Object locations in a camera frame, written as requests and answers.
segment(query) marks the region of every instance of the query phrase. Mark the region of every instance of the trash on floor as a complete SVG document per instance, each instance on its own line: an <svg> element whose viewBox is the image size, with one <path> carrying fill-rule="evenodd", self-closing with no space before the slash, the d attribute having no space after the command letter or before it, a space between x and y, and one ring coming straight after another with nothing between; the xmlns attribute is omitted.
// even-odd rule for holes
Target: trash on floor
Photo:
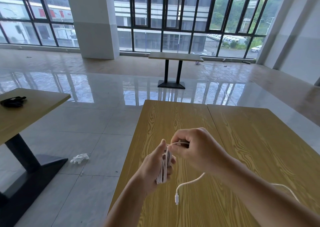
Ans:
<svg viewBox="0 0 320 227"><path fill-rule="evenodd" d="M82 160L88 160L89 159L89 156L87 154L80 154L80 155L77 155L76 157L73 157L72 160L70 160L70 163L77 163L78 164L81 164Z"/></svg>

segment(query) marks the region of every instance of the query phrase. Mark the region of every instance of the black metal table leg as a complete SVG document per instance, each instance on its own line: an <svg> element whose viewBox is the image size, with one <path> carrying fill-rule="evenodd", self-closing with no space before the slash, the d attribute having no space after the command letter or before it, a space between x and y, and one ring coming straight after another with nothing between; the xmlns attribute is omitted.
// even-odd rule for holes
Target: black metal table leg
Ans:
<svg viewBox="0 0 320 227"><path fill-rule="evenodd" d="M19 134L6 146L26 169L4 193L0 192L0 226L13 227L68 159L35 156Z"/></svg>
<svg viewBox="0 0 320 227"><path fill-rule="evenodd" d="M182 69L182 61L179 61L178 65L178 73L177 73L177 79L176 81L168 81L168 70L169 70L169 60L166 60L166 67L165 67L165 79L159 80L158 87L160 88L180 88L185 89L184 83L180 83L180 75L181 75L181 69Z"/></svg>

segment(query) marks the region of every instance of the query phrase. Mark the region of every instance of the table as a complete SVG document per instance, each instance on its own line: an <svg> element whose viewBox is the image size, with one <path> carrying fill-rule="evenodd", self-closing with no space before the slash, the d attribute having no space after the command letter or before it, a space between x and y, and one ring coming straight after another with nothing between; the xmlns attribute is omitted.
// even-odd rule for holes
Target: table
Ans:
<svg viewBox="0 0 320 227"><path fill-rule="evenodd" d="M320 156L267 109L146 100L111 201L111 207L146 155L181 128L205 127L233 157L272 183L289 186L302 204L320 213ZM232 191L177 158L171 181L148 196L139 220L144 226L259 226Z"/></svg>
<svg viewBox="0 0 320 227"><path fill-rule="evenodd" d="M159 80L158 87L161 88L180 88L185 89L184 83L180 83L180 75L183 61L200 61L203 59L199 55L184 54L184 53L172 53L172 52L150 52L149 59L164 59L166 60L165 66L165 79ZM169 60L178 60L178 73L176 81L168 81Z"/></svg>
<svg viewBox="0 0 320 227"><path fill-rule="evenodd" d="M288 186L302 204L320 214L320 155L268 109L208 108L232 157L268 182Z"/></svg>
<svg viewBox="0 0 320 227"><path fill-rule="evenodd" d="M16 88L0 95L0 101L26 96L23 107L0 106L0 145L3 143L25 168L25 172L4 192L0 192L0 226L13 227L46 185L68 159L34 155L20 136L20 132L58 107L69 94Z"/></svg>

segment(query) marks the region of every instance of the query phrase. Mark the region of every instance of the tabletop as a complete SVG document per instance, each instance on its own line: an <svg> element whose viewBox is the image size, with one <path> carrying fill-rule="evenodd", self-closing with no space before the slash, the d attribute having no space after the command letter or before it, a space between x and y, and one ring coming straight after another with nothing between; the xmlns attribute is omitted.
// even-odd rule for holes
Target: tabletop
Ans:
<svg viewBox="0 0 320 227"><path fill-rule="evenodd" d="M208 105L226 151L320 214L320 155L268 109ZM279 190L289 191L284 187Z"/></svg>
<svg viewBox="0 0 320 227"><path fill-rule="evenodd" d="M183 61L203 61L203 59L196 54L173 53L173 52L150 52L150 59L164 59L164 60L183 60Z"/></svg>
<svg viewBox="0 0 320 227"><path fill-rule="evenodd" d="M143 159L161 139L170 143L182 128L206 128L221 144L218 131L204 104L146 100L135 129L110 209ZM205 174L201 180L179 189L179 205L174 196L179 184L202 174L177 157L171 181L159 185L142 207L139 227L257 226L257 222L238 198L219 180Z"/></svg>
<svg viewBox="0 0 320 227"><path fill-rule="evenodd" d="M0 105L0 145L71 98L70 94L16 88L0 95L0 101L16 96L26 96L22 107Z"/></svg>

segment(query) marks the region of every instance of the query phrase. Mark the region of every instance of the hand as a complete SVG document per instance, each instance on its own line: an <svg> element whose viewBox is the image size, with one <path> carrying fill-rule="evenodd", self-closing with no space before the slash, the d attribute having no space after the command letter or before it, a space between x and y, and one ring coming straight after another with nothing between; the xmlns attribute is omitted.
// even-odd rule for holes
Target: hand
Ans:
<svg viewBox="0 0 320 227"><path fill-rule="evenodd" d="M185 144L170 144L168 150L186 159L194 168L201 172L217 174L228 167L233 158L221 147L205 128L181 129L176 131L171 143L179 140L190 142Z"/></svg>
<svg viewBox="0 0 320 227"><path fill-rule="evenodd" d="M166 141L162 139L158 147L151 154L145 157L142 165L133 176L133 178L138 178L142 181L143 189L147 195L154 192L157 188L157 183L155 180L158 177L162 167L161 158L165 153L166 145ZM172 156L171 164L175 163L176 158ZM170 180L172 171L173 167L170 165L167 168L167 181Z"/></svg>

